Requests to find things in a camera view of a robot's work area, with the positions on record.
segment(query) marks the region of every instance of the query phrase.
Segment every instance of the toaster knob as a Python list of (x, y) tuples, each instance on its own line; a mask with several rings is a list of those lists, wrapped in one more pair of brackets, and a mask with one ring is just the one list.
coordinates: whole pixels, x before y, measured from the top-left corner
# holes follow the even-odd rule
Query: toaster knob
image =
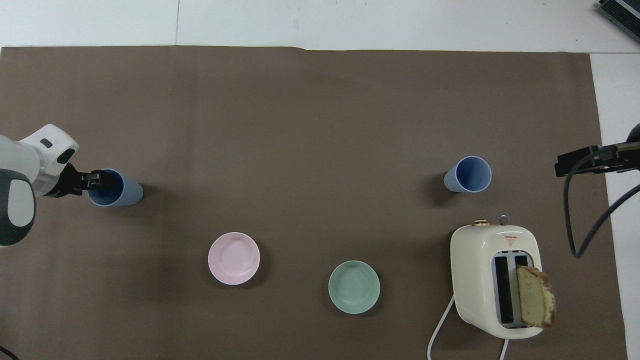
[(505, 213), (500, 213), (498, 214), (498, 223), (500, 223), (500, 225), (508, 225), (509, 224), (509, 215), (505, 214)]

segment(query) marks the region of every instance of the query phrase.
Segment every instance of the brown paper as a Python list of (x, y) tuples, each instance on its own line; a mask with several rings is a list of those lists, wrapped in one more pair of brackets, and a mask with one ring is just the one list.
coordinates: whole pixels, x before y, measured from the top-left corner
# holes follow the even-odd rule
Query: brown paper
[[(611, 227), (573, 259), (554, 175), (557, 155), (601, 144), (587, 54), (4, 48), (0, 99), (3, 135), (56, 124), (76, 168), (145, 189), (124, 208), (40, 198), (28, 237), (0, 250), (0, 345), (21, 359), (424, 359), (451, 233), (500, 212), (537, 237), (557, 301), (556, 326), (506, 358), (626, 358)], [(448, 192), (467, 155), (492, 184)], [(577, 176), (572, 200), (580, 238), (604, 176)], [(230, 231), (262, 255), (235, 287), (207, 266)], [(327, 292), (350, 259), (381, 281), (363, 315)], [(453, 309), (433, 358), (501, 344)]]

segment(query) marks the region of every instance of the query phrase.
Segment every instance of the white table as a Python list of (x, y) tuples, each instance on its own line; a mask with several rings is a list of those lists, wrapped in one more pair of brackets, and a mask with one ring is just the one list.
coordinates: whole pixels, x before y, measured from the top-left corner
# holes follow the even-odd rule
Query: white table
[[(595, 4), (595, 0), (0, 0), (0, 45), (591, 53), (602, 141), (609, 144), (624, 141), (640, 122), (640, 44), (596, 13)], [(638, 183), (640, 172), (607, 174), (609, 202)], [(634, 303), (640, 299), (640, 277), (634, 266), (640, 258), (638, 214), (640, 195), (612, 216), (629, 359), (640, 359), (640, 309)]]

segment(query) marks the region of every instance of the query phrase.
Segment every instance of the toaster slot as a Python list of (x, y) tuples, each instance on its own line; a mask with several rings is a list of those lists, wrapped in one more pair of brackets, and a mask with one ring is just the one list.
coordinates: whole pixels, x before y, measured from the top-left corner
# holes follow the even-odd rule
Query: toaster slot
[(498, 321), (507, 329), (528, 327), (520, 314), (520, 293), (516, 266), (533, 266), (531, 256), (522, 250), (500, 251), (493, 256), (493, 292)]
[(498, 289), (498, 307), (500, 322), (513, 323), (513, 302), (511, 301), (511, 285), (509, 281), (509, 264), (506, 256), (496, 256), (495, 280)]

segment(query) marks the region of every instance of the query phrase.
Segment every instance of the bread slice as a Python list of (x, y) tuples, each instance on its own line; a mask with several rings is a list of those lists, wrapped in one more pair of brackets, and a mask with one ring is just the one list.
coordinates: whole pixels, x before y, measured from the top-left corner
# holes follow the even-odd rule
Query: bread slice
[(549, 276), (531, 266), (518, 265), (516, 271), (522, 321), (542, 328), (553, 326), (556, 299)]

